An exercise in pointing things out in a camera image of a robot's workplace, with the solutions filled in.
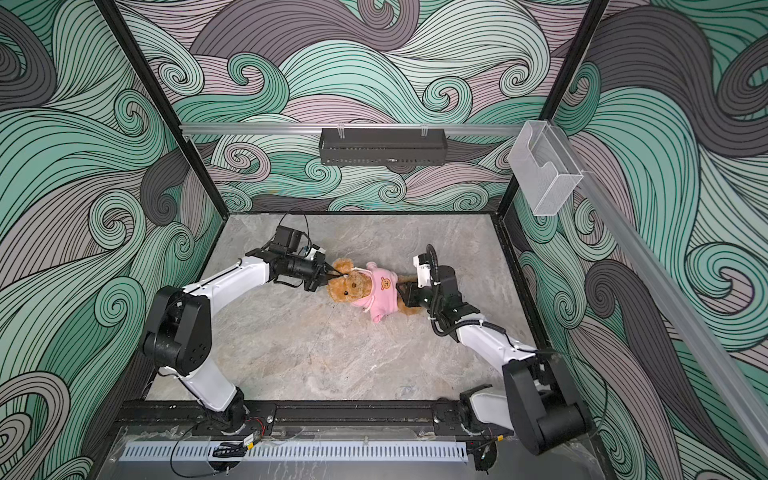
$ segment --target plush toy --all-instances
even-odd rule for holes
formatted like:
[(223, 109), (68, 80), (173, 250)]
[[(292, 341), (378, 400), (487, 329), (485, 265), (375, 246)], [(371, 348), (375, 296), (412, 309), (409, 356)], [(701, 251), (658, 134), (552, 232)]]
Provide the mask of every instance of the plush toy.
[(374, 323), (390, 313), (415, 315), (423, 310), (407, 307), (395, 287), (397, 283), (416, 281), (416, 275), (398, 276), (378, 268), (374, 262), (368, 262), (365, 269), (355, 268), (349, 258), (339, 258), (333, 262), (333, 268), (344, 274), (328, 282), (328, 294), (333, 301), (362, 307), (371, 313)]

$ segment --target wall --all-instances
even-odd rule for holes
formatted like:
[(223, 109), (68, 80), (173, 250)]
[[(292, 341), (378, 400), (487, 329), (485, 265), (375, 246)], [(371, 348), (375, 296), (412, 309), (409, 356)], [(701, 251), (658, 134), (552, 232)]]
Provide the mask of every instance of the wall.
[[(555, 122), (768, 399), (768, 2), (651, 3), (600, 23)], [(519, 194), (515, 211), (618, 477), (768, 478), (589, 199), (537, 219)]]
[[(183, 122), (417, 124), (537, 118), (587, 3), (118, 2)], [(441, 167), (338, 168), (318, 137), (197, 138), (235, 211), (495, 210), (512, 140), (452, 138)]]
[(0, 476), (83, 478), (221, 218), (91, 0), (0, 7)]

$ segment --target pink sweatshirt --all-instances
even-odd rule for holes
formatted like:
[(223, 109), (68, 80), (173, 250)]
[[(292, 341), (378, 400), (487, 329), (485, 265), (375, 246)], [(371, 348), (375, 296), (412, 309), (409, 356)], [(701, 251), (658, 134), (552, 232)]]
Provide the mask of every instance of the pink sweatshirt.
[(371, 277), (373, 280), (371, 294), (352, 302), (352, 305), (361, 306), (366, 309), (366, 312), (370, 311), (371, 320), (378, 323), (384, 315), (397, 311), (397, 289), (395, 288), (397, 274), (378, 268), (374, 262), (368, 262), (366, 267), (368, 270), (362, 268), (355, 270)]

